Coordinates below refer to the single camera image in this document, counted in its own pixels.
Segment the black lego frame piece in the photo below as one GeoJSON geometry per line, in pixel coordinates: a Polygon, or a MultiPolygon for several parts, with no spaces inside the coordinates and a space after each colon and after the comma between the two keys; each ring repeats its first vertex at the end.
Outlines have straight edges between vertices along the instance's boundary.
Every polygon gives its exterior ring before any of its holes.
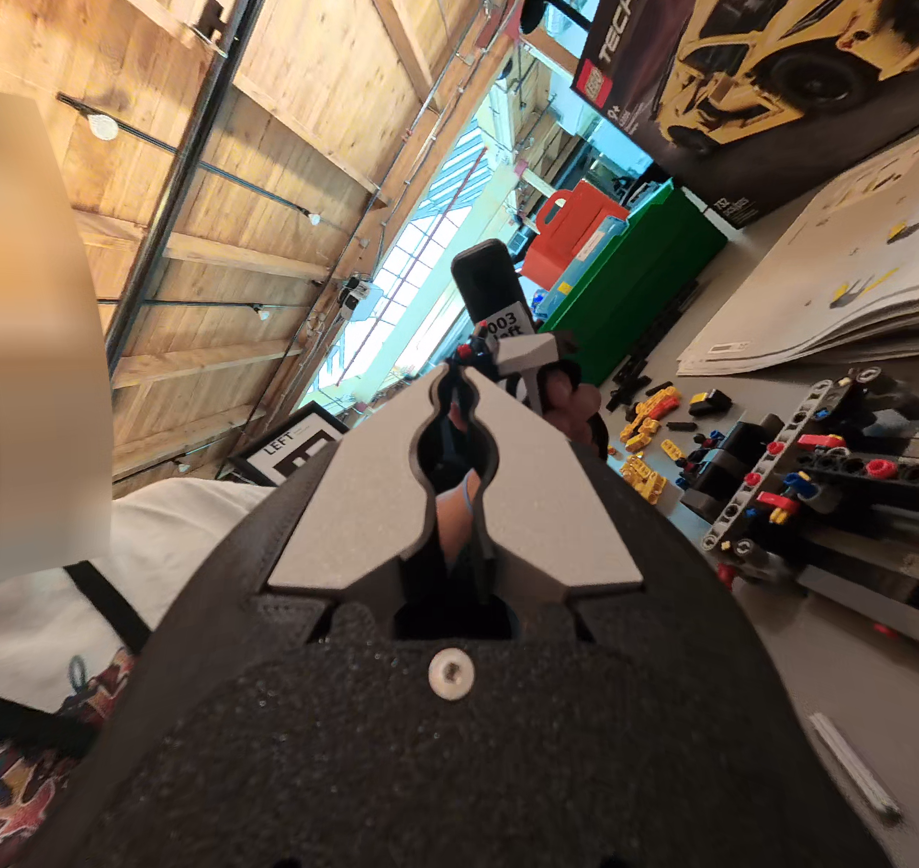
{"type": "Polygon", "coordinates": [[[655,315],[648,328],[628,347],[626,357],[612,375],[613,388],[605,404],[607,412],[613,412],[621,405],[629,405],[641,387],[648,385],[649,378],[642,373],[649,355],[679,321],[683,312],[695,298],[700,288],[696,279],[686,282],[655,315]]]}

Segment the white instruction booklet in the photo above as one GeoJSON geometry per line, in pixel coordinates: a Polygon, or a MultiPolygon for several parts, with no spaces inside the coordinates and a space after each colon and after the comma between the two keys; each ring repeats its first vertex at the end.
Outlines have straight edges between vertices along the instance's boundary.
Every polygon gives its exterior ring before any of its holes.
{"type": "Polygon", "coordinates": [[[917,355],[918,139],[815,195],[679,357],[729,377],[829,354],[917,355]]]}

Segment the lego set box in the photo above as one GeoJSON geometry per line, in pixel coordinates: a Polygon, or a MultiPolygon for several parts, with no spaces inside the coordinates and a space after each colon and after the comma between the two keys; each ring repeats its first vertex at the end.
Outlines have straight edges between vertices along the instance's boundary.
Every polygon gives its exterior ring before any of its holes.
{"type": "Polygon", "coordinates": [[[599,0],[572,84],[737,229],[917,128],[918,0],[599,0]]]}

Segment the person's left hand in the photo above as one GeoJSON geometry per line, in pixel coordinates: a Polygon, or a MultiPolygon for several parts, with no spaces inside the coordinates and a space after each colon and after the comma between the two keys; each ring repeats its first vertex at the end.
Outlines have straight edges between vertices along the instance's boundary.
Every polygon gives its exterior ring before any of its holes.
{"type": "Polygon", "coordinates": [[[597,387],[582,382],[577,364],[561,360],[540,369],[538,397],[544,420],[573,444],[589,446],[606,458],[609,435],[600,416],[601,395],[597,387]]]}

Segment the green plastic bin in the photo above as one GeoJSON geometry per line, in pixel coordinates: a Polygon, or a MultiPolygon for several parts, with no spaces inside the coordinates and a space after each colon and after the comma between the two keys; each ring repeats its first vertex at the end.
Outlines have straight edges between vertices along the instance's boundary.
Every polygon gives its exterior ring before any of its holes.
{"type": "Polygon", "coordinates": [[[571,334],[585,382],[601,385],[666,306],[695,281],[727,237],[673,181],[599,244],[549,312],[545,330],[571,334]]]}

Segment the pile of yellow lego pieces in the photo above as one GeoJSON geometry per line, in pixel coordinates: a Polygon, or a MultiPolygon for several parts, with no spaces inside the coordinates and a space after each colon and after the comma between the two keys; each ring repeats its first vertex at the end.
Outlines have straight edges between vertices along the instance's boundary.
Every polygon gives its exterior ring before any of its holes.
{"type": "Polygon", "coordinates": [[[620,433],[619,439],[628,456],[619,472],[641,498],[649,505],[655,506],[663,495],[668,481],[665,476],[647,465],[642,453],[659,433],[664,417],[679,408],[682,399],[679,405],[676,404],[676,400],[672,400],[648,409],[648,398],[638,403],[634,419],[620,433]]]}

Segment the grey lego axle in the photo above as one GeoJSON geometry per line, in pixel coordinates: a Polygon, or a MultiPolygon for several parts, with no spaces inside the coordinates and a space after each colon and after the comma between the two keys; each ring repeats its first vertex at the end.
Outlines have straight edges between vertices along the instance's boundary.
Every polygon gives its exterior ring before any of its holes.
{"type": "Polygon", "coordinates": [[[879,781],[875,772],[824,713],[811,713],[808,721],[822,745],[844,771],[856,791],[879,818],[891,825],[902,822],[902,807],[879,781]]]}

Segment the black steel ceiling beam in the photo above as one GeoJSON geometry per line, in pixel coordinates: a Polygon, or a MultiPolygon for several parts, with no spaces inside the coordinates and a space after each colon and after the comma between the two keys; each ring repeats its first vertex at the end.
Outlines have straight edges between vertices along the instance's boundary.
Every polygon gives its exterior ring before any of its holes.
{"type": "Polygon", "coordinates": [[[202,162],[224,101],[258,23],[266,0],[236,0],[218,52],[190,113],[178,152],[160,190],[150,225],[139,245],[106,332],[109,378],[114,377],[132,328],[150,290],[155,268],[165,256],[190,186],[202,162]]]}

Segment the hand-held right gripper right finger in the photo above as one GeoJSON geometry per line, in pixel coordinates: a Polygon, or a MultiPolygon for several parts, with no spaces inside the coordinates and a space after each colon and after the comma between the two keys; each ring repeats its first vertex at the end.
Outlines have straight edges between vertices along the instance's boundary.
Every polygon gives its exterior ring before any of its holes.
{"type": "Polygon", "coordinates": [[[499,386],[469,369],[468,434],[481,479],[469,558],[477,594],[496,598],[519,635],[584,600],[635,593],[644,578],[586,465],[596,461],[499,386]]]}

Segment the lego car chassis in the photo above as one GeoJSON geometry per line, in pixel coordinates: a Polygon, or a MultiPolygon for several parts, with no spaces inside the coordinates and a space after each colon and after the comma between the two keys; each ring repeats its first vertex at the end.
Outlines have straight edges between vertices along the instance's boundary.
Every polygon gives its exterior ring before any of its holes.
{"type": "Polygon", "coordinates": [[[917,642],[916,392],[852,368],[787,418],[694,439],[676,484],[728,589],[817,594],[917,642]]]}

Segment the light blue wrapped package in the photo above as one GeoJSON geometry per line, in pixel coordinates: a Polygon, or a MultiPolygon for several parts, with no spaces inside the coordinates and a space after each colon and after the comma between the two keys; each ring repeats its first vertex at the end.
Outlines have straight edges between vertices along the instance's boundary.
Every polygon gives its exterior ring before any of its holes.
{"type": "Polygon", "coordinates": [[[570,295],[581,278],[601,254],[606,245],[628,228],[627,219],[605,217],[597,229],[575,252],[572,261],[561,272],[554,284],[539,288],[532,300],[533,317],[537,322],[546,322],[551,314],[570,295]]]}

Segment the framed black white marker sign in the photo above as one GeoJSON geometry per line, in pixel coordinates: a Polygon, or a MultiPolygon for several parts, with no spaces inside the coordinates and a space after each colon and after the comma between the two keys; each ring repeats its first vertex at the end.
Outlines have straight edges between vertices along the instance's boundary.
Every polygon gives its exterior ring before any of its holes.
{"type": "Polygon", "coordinates": [[[339,418],[315,401],[229,457],[233,472],[249,484],[277,487],[307,465],[328,443],[349,431],[339,418]]]}

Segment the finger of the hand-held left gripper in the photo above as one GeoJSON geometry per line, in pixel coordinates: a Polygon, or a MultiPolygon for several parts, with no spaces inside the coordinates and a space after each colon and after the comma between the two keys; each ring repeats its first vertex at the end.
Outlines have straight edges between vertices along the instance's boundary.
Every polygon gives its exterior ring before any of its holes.
{"type": "Polygon", "coordinates": [[[539,370],[559,359],[553,334],[522,334],[502,337],[494,344],[494,367],[499,380],[518,375],[523,381],[526,398],[535,414],[543,414],[538,387],[539,370]]]}

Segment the person's left forearm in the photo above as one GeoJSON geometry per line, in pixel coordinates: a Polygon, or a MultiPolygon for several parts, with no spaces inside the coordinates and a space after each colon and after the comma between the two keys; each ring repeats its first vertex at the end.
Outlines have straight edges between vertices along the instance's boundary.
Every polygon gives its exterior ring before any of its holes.
{"type": "Polygon", "coordinates": [[[448,568],[457,563],[471,539],[473,516],[470,518],[466,513],[461,483],[462,480],[436,499],[439,545],[448,568]]]}

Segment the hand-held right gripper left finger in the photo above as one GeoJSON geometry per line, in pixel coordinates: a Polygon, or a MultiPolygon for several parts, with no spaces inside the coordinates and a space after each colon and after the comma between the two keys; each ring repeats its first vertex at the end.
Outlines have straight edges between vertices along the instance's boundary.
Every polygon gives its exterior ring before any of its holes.
{"type": "Polygon", "coordinates": [[[459,640],[437,497],[419,455],[440,414],[440,365],[345,435],[268,575],[310,640],[325,616],[362,604],[385,636],[459,640]]]}

